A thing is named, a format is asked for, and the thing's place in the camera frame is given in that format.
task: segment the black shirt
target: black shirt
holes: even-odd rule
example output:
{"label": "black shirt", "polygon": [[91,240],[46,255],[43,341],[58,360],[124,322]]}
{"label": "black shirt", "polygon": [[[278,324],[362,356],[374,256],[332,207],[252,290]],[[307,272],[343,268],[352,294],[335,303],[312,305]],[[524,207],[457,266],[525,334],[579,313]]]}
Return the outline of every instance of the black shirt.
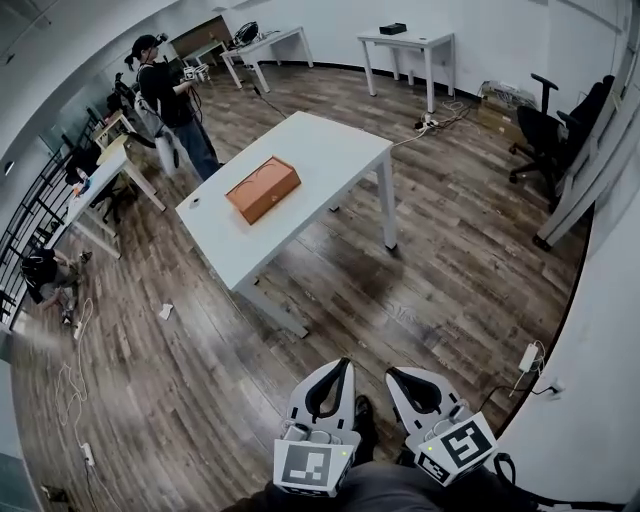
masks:
{"label": "black shirt", "polygon": [[184,126],[193,119],[189,95],[175,93],[173,87],[178,84],[172,80],[167,63],[141,67],[138,83],[146,102],[156,110],[169,128]]}
{"label": "black shirt", "polygon": [[36,249],[27,258],[29,265],[35,271],[32,277],[27,279],[27,291],[36,304],[40,304],[44,298],[40,294],[40,287],[45,283],[51,283],[56,278],[58,263],[54,259],[53,249]]}

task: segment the black chair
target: black chair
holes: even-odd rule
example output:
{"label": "black chair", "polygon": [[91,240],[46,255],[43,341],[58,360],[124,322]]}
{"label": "black chair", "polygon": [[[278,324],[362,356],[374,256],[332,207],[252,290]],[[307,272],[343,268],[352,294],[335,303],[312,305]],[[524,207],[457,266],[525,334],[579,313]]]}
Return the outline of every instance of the black chair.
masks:
{"label": "black chair", "polygon": [[[78,175],[77,169],[82,169],[87,176],[91,176],[98,169],[98,158],[100,158],[101,150],[97,144],[91,143],[88,148],[76,148],[74,150],[74,154],[69,159],[65,170],[67,171],[67,177],[65,181],[69,185],[75,185],[76,183],[80,183],[81,178]],[[127,195],[128,187],[123,187],[122,189],[116,189],[116,182],[118,181],[118,176],[113,178],[106,187],[102,189],[102,191],[97,195],[97,197],[91,203],[91,208],[95,208],[99,206],[103,201],[107,199],[110,200],[109,207],[107,211],[102,216],[103,222],[107,223],[107,216],[109,213],[113,212],[113,220],[116,224],[120,223],[120,217],[118,216],[118,206],[125,199]]]}
{"label": "black chair", "polygon": [[547,184],[549,210],[553,211],[558,204],[556,184],[586,142],[602,107],[604,107],[614,77],[607,75],[602,82],[596,83],[582,103],[571,111],[571,114],[565,114],[558,110],[558,117],[562,119],[566,131],[568,131],[566,137],[562,135],[564,130],[560,129],[563,126],[562,123],[547,115],[549,90],[555,89],[557,91],[558,86],[534,73],[531,74],[531,78],[542,84],[542,108],[538,111],[531,107],[522,106],[518,107],[517,113],[522,133],[533,151],[518,143],[513,144],[509,151],[514,155],[520,151],[533,161],[511,171],[509,181],[517,183],[519,174],[534,170],[540,171]]}

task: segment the cardboard box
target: cardboard box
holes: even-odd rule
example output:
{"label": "cardboard box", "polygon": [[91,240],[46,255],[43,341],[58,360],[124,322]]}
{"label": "cardboard box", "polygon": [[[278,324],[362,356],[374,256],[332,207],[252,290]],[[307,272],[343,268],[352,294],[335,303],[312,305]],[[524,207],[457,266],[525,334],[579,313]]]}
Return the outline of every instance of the cardboard box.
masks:
{"label": "cardboard box", "polygon": [[515,113],[513,117],[511,117],[496,112],[483,104],[478,109],[478,122],[490,130],[498,132],[512,142],[518,142],[523,145],[527,144],[527,139],[525,139],[522,130],[520,130]]}
{"label": "cardboard box", "polygon": [[298,185],[300,177],[296,170],[272,156],[227,192],[226,197],[249,224],[254,224]]}

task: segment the man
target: man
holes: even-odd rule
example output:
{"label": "man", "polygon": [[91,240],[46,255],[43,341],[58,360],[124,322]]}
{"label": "man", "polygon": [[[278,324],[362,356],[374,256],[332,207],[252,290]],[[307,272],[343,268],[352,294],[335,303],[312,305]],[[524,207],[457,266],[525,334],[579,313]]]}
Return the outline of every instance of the man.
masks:
{"label": "man", "polygon": [[512,494],[484,468],[442,487],[417,467],[373,462],[378,442],[373,406],[356,399],[354,430],[360,433],[353,466],[335,498],[287,494],[269,482],[223,512],[534,512],[537,505]]}
{"label": "man", "polygon": [[27,291],[40,309],[60,304],[62,323],[71,324],[73,310],[78,303],[81,272],[90,258],[90,252],[82,252],[78,261],[72,261],[55,249],[36,249],[22,260]]}
{"label": "man", "polygon": [[207,133],[191,108],[189,90],[195,82],[178,84],[172,79],[167,63],[155,62],[158,44],[158,40],[151,35],[141,36],[133,44],[129,58],[135,57],[140,61],[140,93],[178,137],[200,178],[205,181],[220,168],[220,163]]}

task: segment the white table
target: white table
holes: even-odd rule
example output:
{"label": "white table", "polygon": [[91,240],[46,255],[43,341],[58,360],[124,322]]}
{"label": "white table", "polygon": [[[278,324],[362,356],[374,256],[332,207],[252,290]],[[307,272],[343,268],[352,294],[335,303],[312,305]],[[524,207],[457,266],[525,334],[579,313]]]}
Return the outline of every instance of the white table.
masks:
{"label": "white table", "polygon": [[[222,41],[214,41],[211,44],[208,44],[207,46],[203,46],[191,52],[182,60],[183,61],[195,60],[199,66],[202,66],[202,64],[204,64],[204,62],[202,62],[202,57],[204,57],[207,53],[211,53],[213,50],[220,47],[222,47],[223,53],[227,51],[227,47]],[[218,61],[216,61],[216,58],[213,55],[211,57],[213,58],[213,63],[217,66]]]}
{"label": "white table", "polygon": [[124,141],[126,137],[116,139],[107,151],[109,152],[105,162],[98,167],[96,172],[91,175],[91,186],[80,197],[72,197],[69,201],[69,209],[67,210],[67,216],[65,218],[64,225],[75,226],[78,230],[96,243],[99,247],[107,251],[114,258],[120,258],[120,252],[111,244],[105,242],[102,237],[96,232],[92,231],[79,219],[80,216],[85,213],[95,224],[101,229],[106,231],[111,237],[116,236],[116,232],[107,226],[100,215],[98,215],[89,206],[94,201],[98,194],[109,184],[109,182],[115,178],[120,172],[126,172],[129,177],[142,189],[142,191],[151,199],[151,202],[155,204],[160,211],[164,211],[164,206],[160,200],[154,195],[156,193],[155,188],[149,183],[142,175],[140,170],[129,160],[127,152],[124,148]]}
{"label": "white table", "polygon": [[[273,34],[269,34],[267,37],[265,37],[260,41],[254,41],[250,45],[243,46],[242,48],[237,48],[234,50],[229,50],[220,55],[222,57],[222,60],[224,60],[224,63],[227,65],[227,68],[229,69],[229,73],[231,73],[231,76],[233,77],[234,82],[238,86],[238,89],[242,89],[242,84],[240,83],[240,79],[238,78],[238,75],[233,69],[233,58],[242,57],[242,60],[246,65],[253,67],[253,69],[256,72],[256,75],[258,75],[258,79],[260,80],[260,83],[262,84],[262,89],[264,90],[264,92],[270,92],[271,89],[269,89],[269,85],[267,84],[267,81],[265,80],[264,75],[262,74],[262,70],[258,65],[258,60],[255,56],[255,52],[260,48],[264,48],[265,46],[273,46],[278,41],[282,41],[283,39],[286,39],[291,36],[298,36],[300,38],[300,42],[302,43],[302,46],[304,47],[304,51],[307,55],[307,62],[309,63],[309,67],[312,68],[313,57],[311,56],[311,50],[309,49],[309,43],[307,42],[307,38],[304,35],[303,28],[296,27],[290,30],[281,30],[278,32],[274,32]],[[278,66],[279,66],[281,64],[280,59],[278,58],[278,55],[275,52],[274,48],[272,48],[272,51],[276,58],[276,62],[278,63]]]}
{"label": "white table", "polygon": [[135,133],[136,130],[131,124],[131,121],[127,119],[127,116],[123,114],[122,110],[118,110],[111,116],[111,119],[109,119],[109,124],[107,126],[105,126],[104,128],[100,128],[93,133],[93,140],[98,146],[100,146],[100,149],[102,149],[102,151],[107,149],[108,146],[108,144],[104,143],[103,139],[105,137],[108,139],[109,131],[112,130],[118,123],[122,123],[129,132]]}
{"label": "white table", "polygon": [[[393,36],[385,36],[380,34],[380,30],[369,30],[358,34],[358,41],[362,43],[362,49],[364,51],[364,64],[365,72],[367,74],[367,83],[369,84],[369,94],[371,96],[376,95],[376,86],[373,82],[373,72],[371,71],[371,61],[369,59],[369,50],[367,48],[367,42],[373,43],[378,46],[388,46],[391,52],[391,63],[393,66],[393,77],[396,80],[400,80],[400,71],[398,67],[398,50],[420,50],[424,52],[424,62],[426,67],[426,82],[427,82],[427,110],[430,114],[435,111],[434,104],[434,92],[433,92],[433,70],[431,61],[431,50],[437,46],[443,44],[449,44],[451,49],[449,58],[449,96],[453,96],[453,90],[455,87],[455,69],[456,69],[456,56],[455,56],[455,38],[453,32],[445,29],[434,29],[426,31],[425,34],[418,32],[403,32],[402,34],[396,34]],[[408,73],[409,85],[413,85],[413,74]]]}
{"label": "white table", "polygon": [[[378,175],[384,243],[395,248],[391,146],[390,141],[362,130],[297,112],[225,164],[176,211],[230,290],[304,337],[307,330],[255,286],[255,277],[369,171]],[[249,225],[225,194],[274,155],[292,165],[302,183]]]}

